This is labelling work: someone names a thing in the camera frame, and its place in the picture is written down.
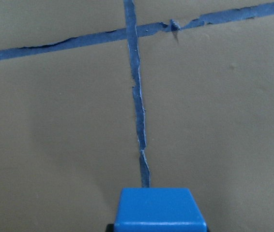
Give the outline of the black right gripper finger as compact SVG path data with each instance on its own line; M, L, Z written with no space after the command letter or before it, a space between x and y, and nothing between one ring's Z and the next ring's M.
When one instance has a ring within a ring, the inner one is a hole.
M106 232L114 232L114 224L107 224Z

